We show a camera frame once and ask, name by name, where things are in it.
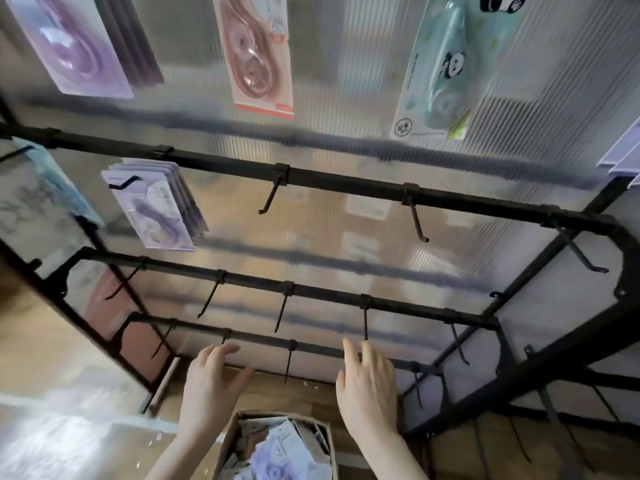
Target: circular logo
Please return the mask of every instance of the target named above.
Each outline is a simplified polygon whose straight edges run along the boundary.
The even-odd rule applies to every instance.
[[[409,133],[411,133],[412,126],[413,124],[411,122],[411,119],[402,118],[400,121],[396,123],[396,127],[394,128],[394,133],[396,134],[396,136],[399,136],[399,137],[407,136]]]

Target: panda illustration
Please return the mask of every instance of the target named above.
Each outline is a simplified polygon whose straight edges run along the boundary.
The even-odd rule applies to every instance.
[[[505,11],[511,14],[521,9],[525,1],[527,0],[480,0],[480,10],[489,13]]]
[[[453,76],[460,74],[464,64],[464,52],[454,52],[453,54],[451,52],[447,52],[447,55],[444,56],[444,61],[442,62],[442,67],[440,69],[440,78],[451,79]]]

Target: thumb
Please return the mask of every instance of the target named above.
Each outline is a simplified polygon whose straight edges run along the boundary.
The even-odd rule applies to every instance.
[[[249,379],[251,379],[252,373],[253,368],[251,366],[245,367],[238,373],[234,381],[231,382],[228,390],[229,393],[231,393],[231,395],[233,395],[236,399],[240,397],[240,394],[243,393],[247,383],[249,382]]]
[[[335,380],[335,395],[340,403],[344,395],[344,371],[338,372],[338,379]]]

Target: forearm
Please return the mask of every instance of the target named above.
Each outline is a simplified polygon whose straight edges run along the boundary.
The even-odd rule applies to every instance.
[[[185,480],[191,478],[211,446],[210,440],[176,436],[160,455],[145,480]]]
[[[398,433],[368,435],[358,446],[378,480],[428,480]]]

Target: hand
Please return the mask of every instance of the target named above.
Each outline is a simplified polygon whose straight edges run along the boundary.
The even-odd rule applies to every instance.
[[[363,448],[367,438],[397,433],[397,393],[394,366],[370,343],[361,342],[362,363],[349,339],[343,339],[344,371],[335,391],[349,434]]]
[[[210,346],[192,361],[184,384],[177,439],[204,443],[207,450],[213,446],[253,373],[252,367],[246,367],[225,384],[222,379],[225,357],[238,350],[240,346],[230,342]]]

